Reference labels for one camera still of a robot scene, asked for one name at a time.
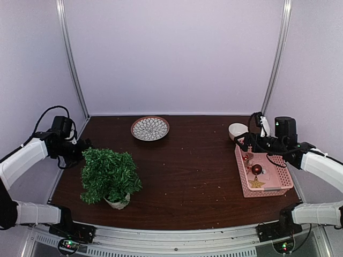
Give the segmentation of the left aluminium frame post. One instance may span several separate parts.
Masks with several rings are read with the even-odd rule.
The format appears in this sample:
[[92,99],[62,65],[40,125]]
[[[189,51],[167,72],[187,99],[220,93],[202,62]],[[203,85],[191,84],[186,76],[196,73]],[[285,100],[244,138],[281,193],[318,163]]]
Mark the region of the left aluminium frame post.
[[58,15],[58,19],[59,19],[59,23],[60,23],[60,27],[61,27],[61,31],[62,31],[62,37],[64,40],[66,57],[68,60],[68,67],[69,67],[69,71],[71,74],[72,83],[73,83],[73,86],[75,88],[77,99],[78,99],[78,102],[81,106],[83,115],[84,115],[85,119],[89,119],[90,115],[89,115],[89,112],[88,112],[88,109],[86,106],[86,102],[85,102],[85,98],[84,98],[84,95],[83,95],[83,92],[81,89],[81,85],[80,85],[78,73],[77,73],[77,68],[76,68],[76,64],[74,61],[74,57],[73,57],[72,46],[71,46],[69,30],[68,30],[68,23],[67,23],[67,18],[66,18],[66,13],[65,13],[64,1],[63,0],[57,0],[56,1],[56,7],[57,7],[57,15]]

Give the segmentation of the aluminium frame post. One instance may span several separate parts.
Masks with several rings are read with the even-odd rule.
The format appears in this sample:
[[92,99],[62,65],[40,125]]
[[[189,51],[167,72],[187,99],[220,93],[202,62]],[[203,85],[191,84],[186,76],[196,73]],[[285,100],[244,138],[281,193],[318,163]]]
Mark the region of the aluminium frame post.
[[84,98],[84,95],[83,95],[83,92],[81,89],[81,85],[80,85],[78,73],[77,73],[77,68],[76,68],[76,64],[74,61],[74,57],[73,57],[72,46],[71,46],[69,30],[68,30],[68,23],[67,23],[67,18],[66,18],[66,13],[65,13],[64,1],[63,0],[57,0],[56,1],[56,7],[57,7],[57,15],[58,15],[58,19],[59,19],[59,23],[60,23],[60,27],[61,27],[61,31],[62,31],[62,37],[64,40],[66,57],[68,60],[68,67],[69,67],[69,71],[71,74],[72,83],[73,83],[73,86],[75,88],[77,99],[78,99],[78,102],[81,106],[83,115],[84,115],[85,119],[89,119],[90,115],[89,115],[89,112],[88,112],[88,109],[86,106],[86,102],[85,102],[85,98]]
[[292,1],[284,0],[277,47],[276,47],[276,51],[274,55],[274,61],[272,65],[269,82],[267,85],[267,90],[266,90],[262,108],[261,108],[261,112],[264,115],[267,112],[267,109],[270,104],[272,94],[276,85],[276,81],[277,81],[277,77],[278,77],[278,73],[279,73],[279,69],[280,69],[280,65],[282,61],[282,54],[284,53],[284,49],[286,46],[291,15],[292,15]]

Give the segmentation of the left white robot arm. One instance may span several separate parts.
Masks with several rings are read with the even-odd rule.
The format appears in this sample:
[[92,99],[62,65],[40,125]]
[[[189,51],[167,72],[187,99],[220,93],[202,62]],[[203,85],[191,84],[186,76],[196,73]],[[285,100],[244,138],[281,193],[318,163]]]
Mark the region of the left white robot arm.
[[74,121],[56,116],[51,128],[45,132],[34,131],[21,146],[1,159],[1,229],[16,225],[49,224],[66,238],[77,233],[77,226],[67,207],[44,205],[13,200],[8,191],[32,166],[47,157],[64,161],[61,170],[72,168],[83,160],[83,152],[93,145],[90,139],[77,138]]

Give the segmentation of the white ceramic bowl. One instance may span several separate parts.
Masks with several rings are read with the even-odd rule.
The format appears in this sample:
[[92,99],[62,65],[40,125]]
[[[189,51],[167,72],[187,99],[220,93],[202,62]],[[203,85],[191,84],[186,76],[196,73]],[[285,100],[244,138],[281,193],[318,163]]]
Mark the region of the white ceramic bowl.
[[234,141],[235,137],[247,132],[248,127],[242,123],[232,123],[228,127],[228,134],[232,141]]

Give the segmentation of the small green christmas tree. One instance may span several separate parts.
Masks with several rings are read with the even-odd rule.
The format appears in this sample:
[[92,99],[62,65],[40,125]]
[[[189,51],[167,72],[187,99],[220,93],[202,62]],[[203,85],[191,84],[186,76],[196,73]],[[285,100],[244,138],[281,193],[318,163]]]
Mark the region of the small green christmas tree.
[[84,191],[80,198],[84,203],[93,205],[104,200],[113,209],[122,210],[130,203],[130,196],[143,188],[131,154],[89,148],[83,151],[83,157]]

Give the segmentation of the patterned ceramic plate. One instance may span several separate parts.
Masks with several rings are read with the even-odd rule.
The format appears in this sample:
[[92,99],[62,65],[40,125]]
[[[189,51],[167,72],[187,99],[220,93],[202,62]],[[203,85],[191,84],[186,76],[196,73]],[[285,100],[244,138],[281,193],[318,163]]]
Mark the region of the patterned ceramic plate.
[[137,119],[131,126],[131,134],[138,140],[151,142],[164,138],[170,130],[162,117],[146,116]]

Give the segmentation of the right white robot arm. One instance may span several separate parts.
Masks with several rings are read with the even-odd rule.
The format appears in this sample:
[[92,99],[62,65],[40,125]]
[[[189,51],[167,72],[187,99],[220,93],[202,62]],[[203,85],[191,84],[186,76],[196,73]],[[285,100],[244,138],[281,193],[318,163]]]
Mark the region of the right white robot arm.
[[[342,191],[342,162],[323,153],[308,142],[298,142],[296,120],[279,116],[274,120],[275,135],[270,135],[266,117],[260,112],[250,116],[255,120],[259,133],[253,133],[250,125],[232,123],[228,127],[230,138],[243,151],[251,149],[255,154],[281,156],[291,166],[309,172]],[[295,225],[321,224],[342,229],[342,202],[296,203],[280,212],[280,220],[275,224],[279,236],[288,235]]]

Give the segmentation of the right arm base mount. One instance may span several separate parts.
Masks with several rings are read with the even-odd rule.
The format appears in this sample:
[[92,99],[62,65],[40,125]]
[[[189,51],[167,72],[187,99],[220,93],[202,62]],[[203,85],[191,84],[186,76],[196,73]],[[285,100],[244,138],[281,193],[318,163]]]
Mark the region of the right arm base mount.
[[259,241],[266,242],[270,240],[277,240],[284,237],[291,237],[297,233],[302,232],[302,226],[293,224],[291,226],[282,227],[279,222],[262,224],[256,226],[257,236]]

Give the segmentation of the gold star ornament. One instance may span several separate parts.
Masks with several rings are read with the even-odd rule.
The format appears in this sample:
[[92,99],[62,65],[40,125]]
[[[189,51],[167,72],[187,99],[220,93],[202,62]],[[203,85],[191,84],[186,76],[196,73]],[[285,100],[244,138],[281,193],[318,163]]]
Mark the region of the gold star ornament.
[[257,177],[255,177],[253,180],[248,180],[248,182],[250,184],[250,188],[262,188],[263,185],[265,185],[265,183],[259,181]]

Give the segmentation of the red bauble ornament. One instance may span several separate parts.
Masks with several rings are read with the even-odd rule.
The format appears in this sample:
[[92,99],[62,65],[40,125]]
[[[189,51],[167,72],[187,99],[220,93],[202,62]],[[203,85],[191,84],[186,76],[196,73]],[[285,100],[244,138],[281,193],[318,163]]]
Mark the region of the red bauble ornament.
[[251,167],[251,172],[257,176],[257,175],[260,175],[262,172],[263,172],[263,168],[261,165],[259,164],[255,164]]

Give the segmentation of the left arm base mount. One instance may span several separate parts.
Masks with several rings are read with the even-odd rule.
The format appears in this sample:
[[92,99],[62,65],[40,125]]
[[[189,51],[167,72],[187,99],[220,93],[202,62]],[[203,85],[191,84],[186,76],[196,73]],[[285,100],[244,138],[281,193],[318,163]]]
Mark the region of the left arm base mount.
[[82,244],[91,244],[96,233],[96,227],[79,223],[75,223],[71,229],[59,224],[48,226],[50,234],[71,239]]

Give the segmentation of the pink plastic basket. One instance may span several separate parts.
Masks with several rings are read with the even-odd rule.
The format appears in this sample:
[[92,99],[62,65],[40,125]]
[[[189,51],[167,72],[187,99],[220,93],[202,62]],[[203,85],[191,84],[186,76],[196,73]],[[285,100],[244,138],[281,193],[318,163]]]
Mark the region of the pink plastic basket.
[[281,156],[253,153],[251,148],[244,152],[235,146],[235,157],[245,198],[280,196],[293,188],[292,177]]

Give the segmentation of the right aluminium frame post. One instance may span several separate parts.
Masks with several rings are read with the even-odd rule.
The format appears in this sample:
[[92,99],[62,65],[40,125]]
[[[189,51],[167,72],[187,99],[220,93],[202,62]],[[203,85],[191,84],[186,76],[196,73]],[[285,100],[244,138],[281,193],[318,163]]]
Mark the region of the right aluminium frame post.
[[277,77],[278,77],[278,73],[279,73],[279,69],[280,69],[280,65],[282,61],[282,54],[284,53],[284,49],[286,46],[291,15],[292,15],[292,1],[284,0],[277,47],[276,47],[276,51],[274,55],[274,61],[272,65],[269,82],[267,85],[267,90],[266,90],[262,108],[261,108],[261,112],[264,115],[267,112],[267,109],[270,104],[272,94],[276,85],[276,81],[277,81]]

